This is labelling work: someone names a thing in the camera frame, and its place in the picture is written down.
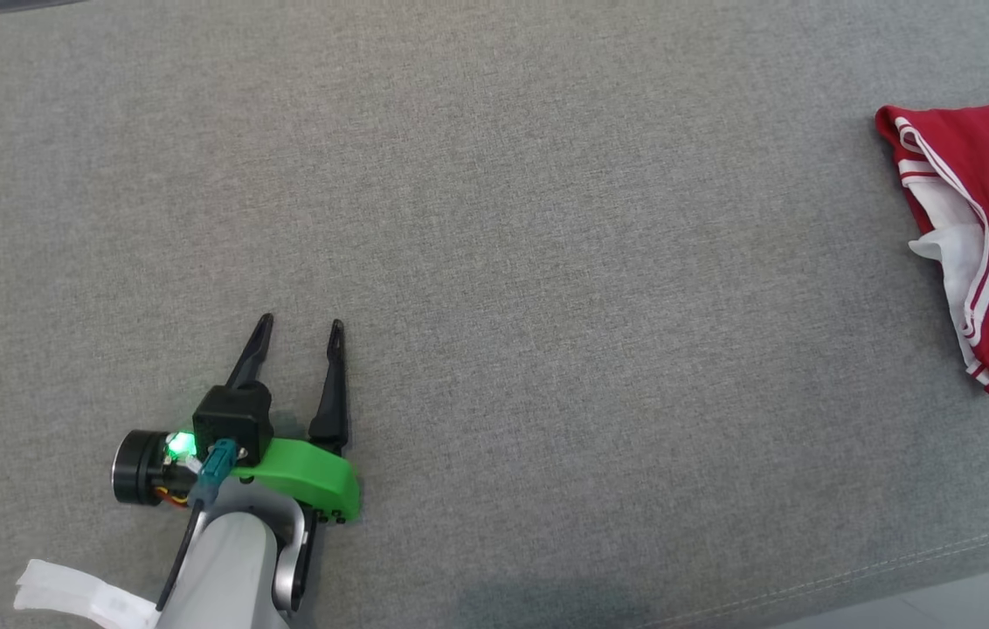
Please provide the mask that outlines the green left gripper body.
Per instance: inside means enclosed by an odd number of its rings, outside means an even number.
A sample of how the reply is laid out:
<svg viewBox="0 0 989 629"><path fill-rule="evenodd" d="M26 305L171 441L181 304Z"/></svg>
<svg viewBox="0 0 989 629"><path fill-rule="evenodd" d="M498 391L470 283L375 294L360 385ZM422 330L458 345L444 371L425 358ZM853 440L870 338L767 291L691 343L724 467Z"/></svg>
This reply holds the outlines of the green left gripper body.
<svg viewBox="0 0 989 629"><path fill-rule="evenodd" d="M227 473L212 475L200 460L191 432L134 430L116 450L112 463L114 497L122 504L155 506L160 502L204 506L230 497L215 481L251 480L310 508L315 516L336 522L359 516L360 489L354 468L342 455L303 439L271 439L259 463L240 461Z"/></svg>

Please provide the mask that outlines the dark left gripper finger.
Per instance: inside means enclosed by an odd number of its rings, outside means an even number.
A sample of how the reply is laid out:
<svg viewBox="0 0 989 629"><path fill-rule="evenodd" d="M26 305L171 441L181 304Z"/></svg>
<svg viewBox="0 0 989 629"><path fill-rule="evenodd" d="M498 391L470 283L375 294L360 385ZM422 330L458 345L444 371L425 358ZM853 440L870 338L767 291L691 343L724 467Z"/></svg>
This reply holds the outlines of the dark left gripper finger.
<svg viewBox="0 0 989 629"><path fill-rule="evenodd" d="M332 454L342 454L349 442L349 397L346 342L342 320L335 319L327 346L328 371L322 399L309 423L309 442Z"/></svg>
<svg viewBox="0 0 989 629"><path fill-rule="evenodd" d="M226 381L228 389L243 389L250 383L258 382L260 366L266 361L273 331L274 315L263 314L247 339L232 373Z"/></svg>

